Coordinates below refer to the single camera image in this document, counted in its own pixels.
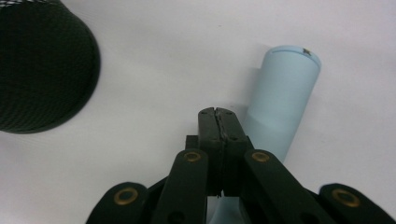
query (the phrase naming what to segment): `black mesh container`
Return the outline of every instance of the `black mesh container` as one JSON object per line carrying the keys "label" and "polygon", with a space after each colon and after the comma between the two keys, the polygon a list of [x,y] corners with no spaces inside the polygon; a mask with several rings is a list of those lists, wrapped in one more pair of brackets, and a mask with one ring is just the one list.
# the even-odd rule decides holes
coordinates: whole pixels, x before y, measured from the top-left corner
{"label": "black mesh container", "polygon": [[99,64],[92,33],[60,1],[0,1],[0,130],[38,133],[72,118]]}

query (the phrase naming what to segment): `brass ring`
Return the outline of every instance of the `brass ring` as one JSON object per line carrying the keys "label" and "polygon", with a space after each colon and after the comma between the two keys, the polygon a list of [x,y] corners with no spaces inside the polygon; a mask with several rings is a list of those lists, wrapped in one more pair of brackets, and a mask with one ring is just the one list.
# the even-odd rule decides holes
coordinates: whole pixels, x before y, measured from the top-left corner
{"label": "brass ring", "polygon": [[201,155],[197,152],[188,152],[188,153],[184,154],[184,159],[186,161],[194,162],[194,161],[200,160]]}
{"label": "brass ring", "polygon": [[344,189],[334,189],[332,191],[332,197],[337,202],[348,207],[359,207],[361,205],[361,200],[358,197]]}
{"label": "brass ring", "polygon": [[[127,198],[121,198],[121,195],[123,193],[131,193],[131,196],[129,196]],[[132,203],[132,202],[134,202],[134,200],[136,200],[138,195],[139,195],[139,193],[134,188],[121,189],[119,192],[116,193],[116,195],[114,195],[114,203],[116,203],[118,205],[126,205],[129,203]]]}
{"label": "brass ring", "polygon": [[255,152],[251,155],[251,158],[255,161],[266,162],[270,160],[270,156],[263,152]]}

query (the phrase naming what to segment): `black metal part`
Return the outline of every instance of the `black metal part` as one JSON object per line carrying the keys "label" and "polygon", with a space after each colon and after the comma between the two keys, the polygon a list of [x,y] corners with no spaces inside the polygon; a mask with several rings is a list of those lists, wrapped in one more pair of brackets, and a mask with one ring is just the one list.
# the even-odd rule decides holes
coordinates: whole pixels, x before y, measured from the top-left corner
{"label": "black metal part", "polygon": [[208,159],[202,150],[177,154],[151,224],[204,224]]}
{"label": "black metal part", "polygon": [[110,189],[87,224],[203,224],[206,196],[222,191],[240,197],[246,224],[396,224],[353,188],[332,184],[319,195],[304,189],[273,154],[254,149],[232,111],[207,108],[198,122],[198,135],[187,136],[168,177],[149,189]]}
{"label": "black metal part", "polygon": [[147,223],[148,190],[136,183],[122,183],[108,190],[93,208],[87,224]]}
{"label": "black metal part", "polygon": [[241,198],[257,202],[268,223],[335,223],[273,154],[249,150],[245,163]]}
{"label": "black metal part", "polygon": [[362,193],[345,185],[323,186],[318,201],[338,223],[395,223],[378,205]]}

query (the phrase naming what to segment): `light blue cylinder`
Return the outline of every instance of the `light blue cylinder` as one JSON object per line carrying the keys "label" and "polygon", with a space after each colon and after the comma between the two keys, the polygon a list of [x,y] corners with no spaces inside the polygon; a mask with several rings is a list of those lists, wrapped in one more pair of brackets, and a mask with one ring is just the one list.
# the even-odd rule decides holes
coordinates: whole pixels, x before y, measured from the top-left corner
{"label": "light blue cylinder", "polygon": [[280,46],[267,51],[243,123],[255,148],[285,160],[320,67],[319,58],[307,49]]}

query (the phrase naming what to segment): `white surface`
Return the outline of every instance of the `white surface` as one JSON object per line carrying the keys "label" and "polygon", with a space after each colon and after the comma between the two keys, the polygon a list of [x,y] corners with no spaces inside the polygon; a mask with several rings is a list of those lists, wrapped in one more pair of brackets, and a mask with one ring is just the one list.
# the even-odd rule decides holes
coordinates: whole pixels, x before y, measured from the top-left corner
{"label": "white surface", "polygon": [[0,133],[0,223],[84,223],[114,185],[159,181],[199,110],[243,120],[265,51],[284,44],[322,61],[286,166],[396,217],[394,1],[63,2],[99,42],[100,81],[66,124]]}

